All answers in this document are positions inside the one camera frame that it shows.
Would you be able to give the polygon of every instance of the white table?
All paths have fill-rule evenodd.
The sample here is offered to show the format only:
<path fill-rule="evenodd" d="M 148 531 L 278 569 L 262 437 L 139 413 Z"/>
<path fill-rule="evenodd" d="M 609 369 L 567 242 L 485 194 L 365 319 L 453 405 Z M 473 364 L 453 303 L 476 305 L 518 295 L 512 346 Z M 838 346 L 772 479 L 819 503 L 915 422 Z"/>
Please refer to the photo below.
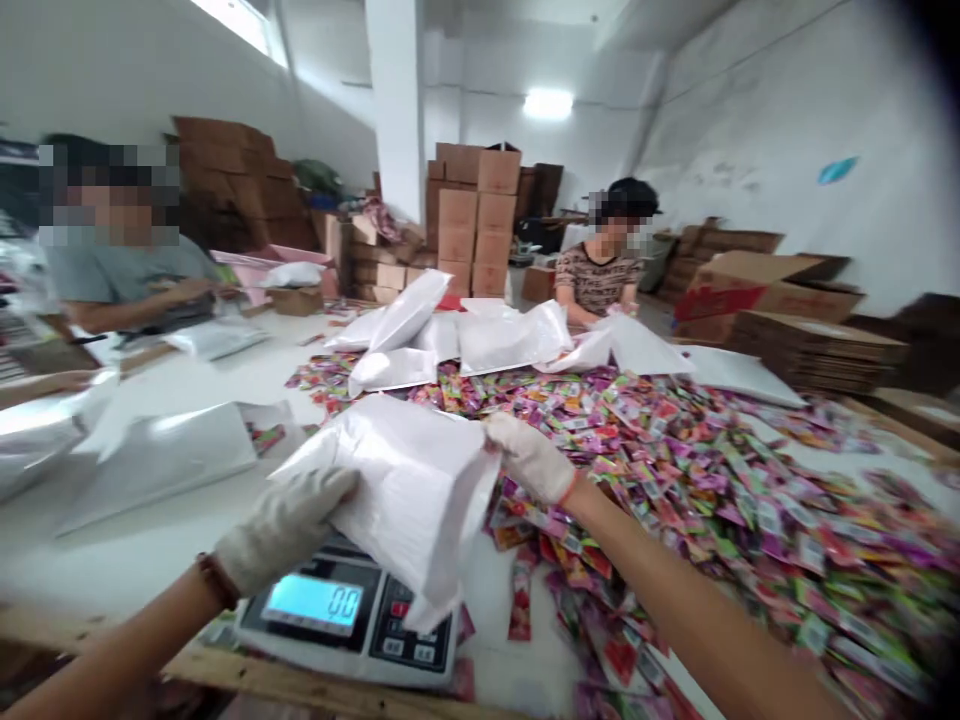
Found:
<path fill-rule="evenodd" d="M 292 318 L 266 313 L 252 322 L 273 338 L 214 363 L 174 353 L 140 369 L 121 385 L 97 432 L 76 452 L 102 447 L 137 415 L 187 412 L 228 401 L 287 400 L 300 423 L 318 422 L 323 411 L 310 394 L 284 387 L 297 365 L 321 344 L 297 343 L 320 332 L 333 334 L 323 317 Z M 764 439 L 778 434 L 756 423 Z M 886 467 L 912 479 L 944 512 L 960 509 L 957 493 L 938 485 L 920 464 L 893 455 L 835 455 L 791 443 L 789 452 L 818 470 L 851 475 Z M 69 478 L 51 480 L 0 506 L 0 601 L 72 616 L 103 615 L 119 622 L 176 578 L 196 553 L 209 550 L 242 518 L 264 485 L 272 464 L 199 490 L 140 508 L 59 540 L 53 530 L 67 507 Z M 474 660 L 477 701 L 536 716 L 573 716 L 573 684 L 579 662 L 555 629 L 553 601 L 538 570 L 531 596 L 533 642 L 507 641 L 513 553 L 497 553 L 477 538 L 465 598 L 477 634 L 460 649 Z M 704 715 L 720 713 L 676 659 L 668 671 Z"/>

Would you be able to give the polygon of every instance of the blue sticker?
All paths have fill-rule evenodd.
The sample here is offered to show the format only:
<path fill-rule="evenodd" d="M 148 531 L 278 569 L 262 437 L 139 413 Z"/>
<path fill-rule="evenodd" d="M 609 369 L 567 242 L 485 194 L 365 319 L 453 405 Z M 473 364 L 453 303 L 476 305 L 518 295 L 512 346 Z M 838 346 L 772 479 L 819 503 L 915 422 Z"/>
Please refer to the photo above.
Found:
<path fill-rule="evenodd" d="M 859 158 L 852 157 L 841 160 L 840 162 L 830 163 L 820 171 L 820 179 L 817 182 L 821 185 L 840 182 L 853 170 L 853 166 L 857 164 L 857 160 L 859 160 Z"/>

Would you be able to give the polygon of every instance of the gray t-shirt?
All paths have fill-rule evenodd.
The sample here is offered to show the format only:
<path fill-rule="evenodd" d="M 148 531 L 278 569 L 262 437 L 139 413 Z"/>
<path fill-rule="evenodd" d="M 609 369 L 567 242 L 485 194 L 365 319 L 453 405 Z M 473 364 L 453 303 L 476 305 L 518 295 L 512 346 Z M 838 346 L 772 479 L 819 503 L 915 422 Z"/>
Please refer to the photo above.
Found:
<path fill-rule="evenodd" d="M 137 302 L 185 278 L 220 280 L 213 262 L 183 235 L 136 247 L 110 244 L 93 227 L 47 226 L 38 239 L 53 291 L 65 302 Z M 147 327 L 171 331 L 208 320 L 213 302 L 213 296 L 206 295 L 178 305 Z"/>

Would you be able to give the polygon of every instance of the table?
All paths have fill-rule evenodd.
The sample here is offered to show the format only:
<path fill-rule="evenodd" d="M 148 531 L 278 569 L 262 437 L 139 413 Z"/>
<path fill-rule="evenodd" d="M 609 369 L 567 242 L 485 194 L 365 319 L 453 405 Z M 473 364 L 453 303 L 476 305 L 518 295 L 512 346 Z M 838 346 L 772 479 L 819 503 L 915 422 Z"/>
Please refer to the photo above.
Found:
<path fill-rule="evenodd" d="M 336 329 L 323 316 L 285 317 L 268 312 L 251 320 L 272 338 L 213 363 L 181 353 L 159 357 L 134 371 L 94 435 L 77 448 L 103 447 L 136 415 L 187 412 L 222 402 L 275 403 L 287 400 L 300 423 L 318 422 L 323 411 L 309 393 L 283 384 L 298 364 L 317 354 L 320 343 L 298 342 Z M 764 440 L 776 431 L 755 421 Z M 945 513 L 960 510 L 960 495 L 937 484 L 919 463 L 892 454 L 835 455 L 791 442 L 788 452 L 813 469 L 854 475 L 885 467 L 914 481 Z M 76 651 L 104 624 L 130 616 L 175 579 L 196 553 L 209 550 L 220 535 L 245 516 L 279 461 L 166 501 L 140 508 L 64 538 L 53 529 L 70 501 L 69 477 L 59 477 L 0 506 L 0 639 Z M 554 626 L 553 601 L 535 576 L 531 596 L 533 642 L 506 639 L 511 604 L 513 553 L 497 553 L 486 536 L 474 543 L 464 592 L 477 634 L 459 654 L 474 661 L 480 706 L 388 690 L 215 650 L 188 650 L 168 668 L 197 682 L 289 702 L 301 702 L 355 717 L 505 717 L 513 710 L 535 716 L 572 717 L 573 684 L 582 676 L 578 661 Z M 90 622 L 89 618 L 101 618 Z M 676 658 L 664 659 L 701 714 L 719 711 Z"/>

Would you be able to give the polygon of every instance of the patterned shirt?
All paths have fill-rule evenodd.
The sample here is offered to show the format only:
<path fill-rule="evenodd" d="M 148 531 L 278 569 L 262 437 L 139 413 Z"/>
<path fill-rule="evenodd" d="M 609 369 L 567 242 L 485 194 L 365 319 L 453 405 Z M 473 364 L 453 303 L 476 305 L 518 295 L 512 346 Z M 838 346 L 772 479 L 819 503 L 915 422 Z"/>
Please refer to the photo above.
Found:
<path fill-rule="evenodd" d="M 620 300 L 624 286 L 636 285 L 642 267 L 639 258 L 615 257 L 596 263 L 580 244 L 560 255 L 554 284 L 572 287 L 577 305 L 594 315 L 605 315 L 607 308 Z"/>

